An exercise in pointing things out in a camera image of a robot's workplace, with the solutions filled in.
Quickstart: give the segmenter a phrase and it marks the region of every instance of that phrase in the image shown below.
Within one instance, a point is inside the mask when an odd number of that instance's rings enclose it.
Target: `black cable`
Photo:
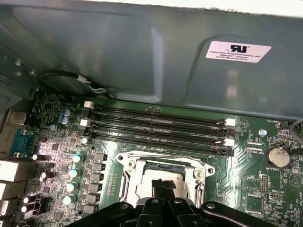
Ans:
[[[100,84],[96,83],[96,82],[92,82],[92,81],[89,81],[87,78],[81,76],[81,75],[78,75],[76,73],[73,73],[73,72],[66,72],[66,71],[59,71],[59,70],[52,70],[52,71],[48,71],[47,73],[41,75],[38,77],[40,83],[42,83],[44,86],[46,87],[49,87],[49,85],[45,84],[43,82],[43,80],[45,78],[48,78],[48,77],[68,77],[68,78],[73,78],[73,79],[76,79],[78,81],[80,81],[81,83],[84,83],[84,84],[88,84],[89,85],[89,88],[95,93],[95,94],[102,94],[103,96],[105,96],[106,98],[109,98],[109,99],[113,99],[114,97],[109,94],[107,92],[107,90],[101,86]]]
[[[293,138],[298,142],[300,143],[301,145],[303,145],[303,140],[297,136],[297,134],[295,133],[295,126],[299,125],[303,123],[303,118],[302,119],[299,119],[297,121],[295,121],[291,126],[289,126],[289,133],[293,136]]]

